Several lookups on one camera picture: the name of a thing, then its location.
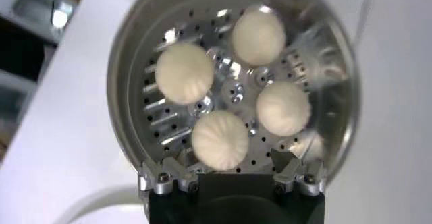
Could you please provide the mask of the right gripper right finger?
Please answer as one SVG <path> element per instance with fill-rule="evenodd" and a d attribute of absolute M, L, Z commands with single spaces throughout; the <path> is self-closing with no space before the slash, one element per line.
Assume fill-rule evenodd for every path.
<path fill-rule="evenodd" d="M 323 161 L 304 161 L 291 152 L 272 150 L 274 192 L 278 195 L 297 191 L 305 196 L 318 196 L 325 184 Z"/>

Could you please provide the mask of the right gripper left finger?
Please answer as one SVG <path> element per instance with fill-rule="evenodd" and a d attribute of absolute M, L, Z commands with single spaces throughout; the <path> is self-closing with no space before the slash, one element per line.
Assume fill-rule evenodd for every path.
<path fill-rule="evenodd" d="M 178 189 L 186 193 L 199 190 L 198 176 L 189 172 L 173 157 L 167 157 L 161 164 L 149 159 L 141 163 L 138 170 L 138 189 L 140 192 L 153 191 L 156 195 L 173 192 L 173 182 L 177 181 Z"/>

